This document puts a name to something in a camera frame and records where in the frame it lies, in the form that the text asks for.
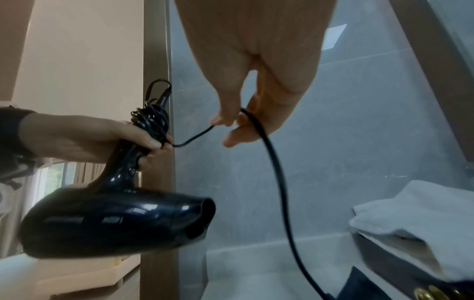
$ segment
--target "white towel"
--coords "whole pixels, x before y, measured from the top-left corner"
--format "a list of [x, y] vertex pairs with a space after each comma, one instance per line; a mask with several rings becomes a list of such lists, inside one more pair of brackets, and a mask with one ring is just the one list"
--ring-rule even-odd
[[416, 180], [354, 212], [349, 225], [386, 251], [446, 282], [474, 280], [474, 192]]

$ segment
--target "black sleeve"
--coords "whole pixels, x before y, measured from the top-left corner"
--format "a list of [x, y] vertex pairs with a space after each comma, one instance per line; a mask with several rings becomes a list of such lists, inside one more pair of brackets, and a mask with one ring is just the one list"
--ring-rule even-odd
[[31, 110], [0, 108], [0, 182], [14, 185], [11, 180], [32, 175], [36, 158], [20, 141], [20, 122]]

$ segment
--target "hair dryer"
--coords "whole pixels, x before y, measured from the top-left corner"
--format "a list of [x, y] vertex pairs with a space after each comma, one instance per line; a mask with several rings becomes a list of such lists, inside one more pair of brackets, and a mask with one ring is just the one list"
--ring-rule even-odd
[[[159, 99], [149, 100], [157, 82], [169, 87]], [[170, 95], [171, 84], [156, 80], [147, 90], [145, 107], [132, 112], [132, 123], [161, 143], [167, 142]], [[86, 187], [60, 188], [39, 201], [20, 226], [25, 253], [37, 258], [120, 256], [204, 239], [214, 201], [135, 186], [138, 159], [148, 152], [121, 140], [96, 180]]]

